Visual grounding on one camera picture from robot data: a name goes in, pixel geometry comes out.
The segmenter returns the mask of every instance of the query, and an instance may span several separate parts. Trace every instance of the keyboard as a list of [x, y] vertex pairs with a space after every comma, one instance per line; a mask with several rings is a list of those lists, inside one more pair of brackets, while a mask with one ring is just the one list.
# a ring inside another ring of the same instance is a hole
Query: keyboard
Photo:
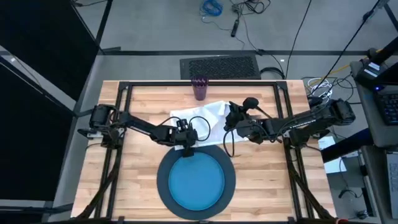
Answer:
[[375, 100], [385, 124], [398, 125], [398, 92], [376, 94]]

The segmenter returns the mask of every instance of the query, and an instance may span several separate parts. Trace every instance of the black floor mat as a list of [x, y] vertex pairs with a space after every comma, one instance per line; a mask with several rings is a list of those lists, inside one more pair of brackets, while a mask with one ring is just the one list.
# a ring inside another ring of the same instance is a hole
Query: black floor mat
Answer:
[[255, 55], [180, 59], [180, 72], [182, 80], [195, 75], [206, 75], [210, 80], [261, 79]]

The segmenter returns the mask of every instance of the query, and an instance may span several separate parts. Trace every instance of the white paper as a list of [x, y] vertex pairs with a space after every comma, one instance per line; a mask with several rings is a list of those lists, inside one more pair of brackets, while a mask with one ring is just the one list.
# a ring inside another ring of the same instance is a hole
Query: white paper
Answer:
[[[185, 110], [175, 110], [170, 112], [170, 116], [176, 116], [181, 119], [189, 120], [194, 116], [202, 116], [207, 119], [210, 124], [211, 132], [210, 136], [206, 141], [197, 141], [195, 145], [192, 147], [200, 147], [200, 146], [210, 146], [214, 144], [222, 144], [223, 138], [225, 135], [225, 117], [229, 114], [229, 104], [225, 101], [217, 101], [214, 103], [207, 104], [205, 106], [197, 107], [197, 108], [190, 108]], [[176, 126], [177, 120], [172, 119], [171, 123], [173, 126]], [[196, 129], [198, 133], [199, 139], [205, 139], [208, 135], [208, 125], [205, 120], [201, 118], [195, 118], [192, 120], [192, 126]], [[233, 131], [234, 133], [234, 141], [247, 141], [247, 138], [242, 138], [238, 136], [236, 130]], [[225, 142], [232, 142], [232, 135], [229, 133], [226, 138]], [[183, 146], [175, 146], [175, 150], [183, 149]]]
[[[318, 144], [319, 144], [319, 149], [322, 150], [322, 149], [327, 148], [328, 146], [334, 145], [335, 140], [333, 139], [333, 136], [325, 136], [325, 137], [319, 139]], [[340, 167], [339, 167], [340, 160], [341, 160], [341, 157], [325, 163], [324, 166], [325, 166], [326, 173], [332, 174], [335, 172], [340, 172]], [[341, 171], [342, 172], [347, 171], [346, 166], [344, 165], [344, 161], [341, 162]]]

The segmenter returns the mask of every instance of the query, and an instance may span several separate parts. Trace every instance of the white cloth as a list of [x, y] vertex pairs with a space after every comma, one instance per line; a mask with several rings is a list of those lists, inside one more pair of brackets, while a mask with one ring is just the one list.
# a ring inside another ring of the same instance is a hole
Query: white cloth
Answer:
[[[185, 110], [175, 110], [170, 112], [170, 116], [176, 116], [181, 119], [189, 120], [194, 116], [202, 116], [207, 119], [210, 124], [210, 136], [206, 141], [197, 141], [192, 147], [209, 146], [214, 144], [222, 144], [225, 135], [225, 117], [229, 114], [229, 103], [225, 101], [217, 101], [214, 103], [207, 104], [205, 106], [190, 108]], [[177, 119], [171, 119], [173, 126], [177, 125]], [[209, 132], [209, 127], [205, 120], [201, 118], [194, 118], [192, 120], [192, 126], [196, 129], [199, 139], [205, 139]], [[234, 133], [234, 141], [247, 141], [247, 138], [238, 136], [236, 130]], [[229, 133], [225, 139], [225, 142], [232, 142], [232, 135]], [[183, 149], [183, 146], [175, 146], [175, 150]]]

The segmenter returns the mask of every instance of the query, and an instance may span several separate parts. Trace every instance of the black backdrop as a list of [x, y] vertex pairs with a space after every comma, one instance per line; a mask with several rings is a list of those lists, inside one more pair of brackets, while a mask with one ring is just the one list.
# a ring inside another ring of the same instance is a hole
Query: black backdrop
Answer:
[[76, 101], [99, 49], [69, 0], [0, 1], [0, 45]]
[[0, 199], [53, 201], [72, 114], [3, 64], [0, 60]]

